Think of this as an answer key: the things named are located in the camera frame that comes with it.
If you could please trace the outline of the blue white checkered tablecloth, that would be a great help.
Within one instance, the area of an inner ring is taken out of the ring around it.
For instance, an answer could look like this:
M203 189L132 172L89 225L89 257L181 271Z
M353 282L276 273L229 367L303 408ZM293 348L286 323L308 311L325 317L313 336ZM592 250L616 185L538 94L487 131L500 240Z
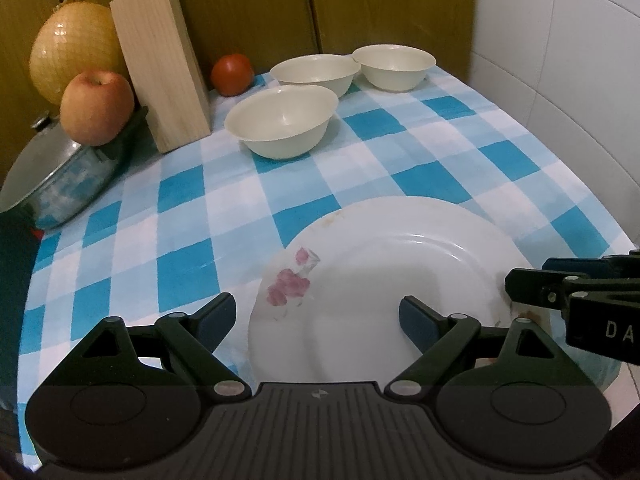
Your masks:
M495 223L532 263L636 238L533 133L442 70L409 93L357 78L309 153L273 162L221 127L160 155L142 144L89 209L48 234L26 302L17 400L108 314L149 322L228 290L246 322L264 264L311 222L382 196L426 196Z

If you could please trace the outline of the red tomato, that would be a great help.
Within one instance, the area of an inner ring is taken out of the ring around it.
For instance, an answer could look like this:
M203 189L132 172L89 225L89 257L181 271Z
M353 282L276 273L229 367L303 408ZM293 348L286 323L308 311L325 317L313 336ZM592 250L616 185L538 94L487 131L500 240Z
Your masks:
M241 53L220 58L210 72L210 82L221 96L238 96L253 84L255 73L247 56Z

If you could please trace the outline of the wooden chopping block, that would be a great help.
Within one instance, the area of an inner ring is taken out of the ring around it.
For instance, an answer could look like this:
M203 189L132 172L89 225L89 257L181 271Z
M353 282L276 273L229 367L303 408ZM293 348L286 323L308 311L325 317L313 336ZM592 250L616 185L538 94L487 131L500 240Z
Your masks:
M209 99L179 0L110 3L134 92L167 153L212 133Z

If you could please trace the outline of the red yellow apple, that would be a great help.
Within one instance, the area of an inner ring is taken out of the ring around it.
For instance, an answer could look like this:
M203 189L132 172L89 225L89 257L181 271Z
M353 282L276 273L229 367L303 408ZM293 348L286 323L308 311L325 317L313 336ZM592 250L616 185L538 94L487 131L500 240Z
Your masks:
M101 146L114 140L134 112L128 80L110 70L86 70L63 92L60 123L75 142Z

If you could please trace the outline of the cream bowl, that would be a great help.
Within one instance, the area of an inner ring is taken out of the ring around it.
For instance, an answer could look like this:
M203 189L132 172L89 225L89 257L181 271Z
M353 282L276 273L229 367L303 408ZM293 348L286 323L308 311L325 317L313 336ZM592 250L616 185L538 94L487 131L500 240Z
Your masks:
M352 58L370 84L390 92L416 88L436 65L431 53L401 44L369 44L352 52Z
M295 158L320 143L337 105L332 90L315 84L270 88L236 103L224 128L263 158Z
M279 84L316 84L344 96L361 65L350 55L312 54L289 58L270 70Z

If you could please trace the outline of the large white plate red flowers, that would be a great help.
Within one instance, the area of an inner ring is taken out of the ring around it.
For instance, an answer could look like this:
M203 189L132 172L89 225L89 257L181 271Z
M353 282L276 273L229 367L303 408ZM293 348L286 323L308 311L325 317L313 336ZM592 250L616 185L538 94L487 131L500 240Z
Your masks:
M399 324L402 298L506 327L504 278L528 265L510 236L459 205L408 196L351 204L266 265L248 324L250 366L258 382L385 385L420 354Z

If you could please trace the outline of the yellow pomelo in net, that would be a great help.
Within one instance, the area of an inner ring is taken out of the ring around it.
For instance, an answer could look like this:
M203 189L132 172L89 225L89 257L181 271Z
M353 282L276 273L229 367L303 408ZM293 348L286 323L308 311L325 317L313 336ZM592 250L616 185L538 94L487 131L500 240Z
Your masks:
M40 96L58 105L70 81L86 70L127 73L111 9L91 0L63 0L41 26L29 55Z

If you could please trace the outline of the steel pot with lid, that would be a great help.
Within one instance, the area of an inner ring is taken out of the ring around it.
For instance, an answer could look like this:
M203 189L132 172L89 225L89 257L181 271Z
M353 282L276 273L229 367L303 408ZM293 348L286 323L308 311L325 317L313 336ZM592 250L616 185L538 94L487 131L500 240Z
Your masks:
M43 231L70 220L110 183L146 114L145 106L136 106L120 133L95 148L73 141L58 118L43 113L2 184L1 210L15 210Z

